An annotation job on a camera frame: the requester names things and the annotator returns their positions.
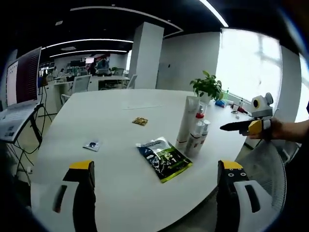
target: human hand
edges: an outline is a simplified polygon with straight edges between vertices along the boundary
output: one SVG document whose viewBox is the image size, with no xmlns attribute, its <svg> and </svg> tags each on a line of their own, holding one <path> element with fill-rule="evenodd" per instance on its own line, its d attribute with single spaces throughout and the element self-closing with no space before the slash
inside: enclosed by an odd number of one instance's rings
<svg viewBox="0 0 309 232">
<path fill-rule="evenodd" d="M 271 133 L 270 134 L 271 139 L 278 139 L 280 138 L 280 135 L 282 134 L 282 125 L 283 125 L 282 122 L 280 122 L 278 119 L 273 117 L 271 119 L 270 129 L 267 129 L 267 131 L 264 130 L 258 134 L 250 134 L 249 138 L 250 139 L 269 139 L 269 134 L 267 134 L 269 131 Z"/>
</svg>

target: gold packet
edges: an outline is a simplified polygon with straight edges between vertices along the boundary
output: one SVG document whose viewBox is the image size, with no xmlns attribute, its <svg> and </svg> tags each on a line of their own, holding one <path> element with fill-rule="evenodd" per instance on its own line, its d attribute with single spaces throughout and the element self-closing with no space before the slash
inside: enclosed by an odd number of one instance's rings
<svg viewBox="0 0 309 232">
<path fill-rule="evenodd" d="M 147 122 L 148 122 L 148 119 L 145 119 L 143 117 L 137 117 L 136 119 L 134 119 L 134 121 L 132 123 L 145 126 L 147 124 Z"/>
</svg>

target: small packet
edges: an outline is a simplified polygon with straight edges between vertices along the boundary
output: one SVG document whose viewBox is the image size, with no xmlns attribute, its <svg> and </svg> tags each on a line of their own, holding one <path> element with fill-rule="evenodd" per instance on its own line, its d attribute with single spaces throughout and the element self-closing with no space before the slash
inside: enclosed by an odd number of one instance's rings
<svg viewBox="0 0 309 232">
<path fill-rule="evenodd" d="M 89 150 L 92 150 L 92 151 L 98 151 L 98 149 L 100 148 L 100 143 L 96 140 L 94 141 L 90 141 L 89 143 L 86 143 L 83 148 L 87 148 Z"/>
<path fill-rule="evenodd" d="M 164 137 L 152 140 L 147 144 L 136 144 L 136 147 L 154 168 L 162 183 L 192 166 L 192 162 Z"/>
<path fill-rule="evenodd" d="M 147 122 L 148 122 L 148 119 L 145 119 L 143 117 L 137 117 L 136 119 L 134 119 L 134 121 L 132 123 L 145 126 L 147 124 Z"/>
</svg>

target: laptop screen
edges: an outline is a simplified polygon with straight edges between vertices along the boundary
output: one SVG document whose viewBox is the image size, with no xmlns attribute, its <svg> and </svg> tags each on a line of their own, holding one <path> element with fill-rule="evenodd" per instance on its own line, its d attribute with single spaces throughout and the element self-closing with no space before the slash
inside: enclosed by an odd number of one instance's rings
<svg viewBox="0 0 309 232">
<path fill-rule="evenodd" d="M 7 105 L 38 99 L 38 68 L 41 48 L 34 49 L 8 67 L 6 75 Z"/>
</svg>

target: green plant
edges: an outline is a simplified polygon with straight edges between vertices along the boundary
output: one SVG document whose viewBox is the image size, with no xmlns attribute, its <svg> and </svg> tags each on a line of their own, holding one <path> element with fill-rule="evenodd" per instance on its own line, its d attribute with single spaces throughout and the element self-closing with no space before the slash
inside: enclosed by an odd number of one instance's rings
<svg viewBox="0 0 309 232">
<path fill-rule="evenodd" d="M 190 82 L 193 85 L 193 91 L 198 97 L 202 97 L 204 92 L 208 93 L 212 99 L 220 100 L 222 99 L 222 83 L 221 81 L 216 81 L 215 75 L 210 75 L 208 72 L 203 71 L 206 76 L 205 79 L 195 79 Z"/>
</svg>

